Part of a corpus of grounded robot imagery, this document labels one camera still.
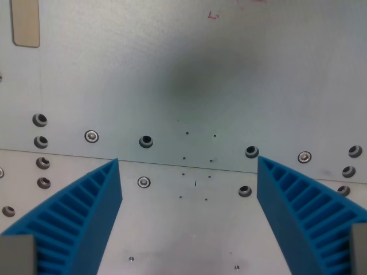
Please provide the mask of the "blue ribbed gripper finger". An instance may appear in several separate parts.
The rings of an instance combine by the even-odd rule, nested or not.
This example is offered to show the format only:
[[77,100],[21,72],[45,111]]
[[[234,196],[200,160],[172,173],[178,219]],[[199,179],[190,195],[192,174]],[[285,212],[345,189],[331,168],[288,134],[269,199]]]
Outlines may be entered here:
[[257,199],[292,274],[351,274],[349,232],[366,222],[364,208],[262,156]]
[[37,274],[96,274],[122,200],[114,159],[56,192],[2,235],[34,237]]

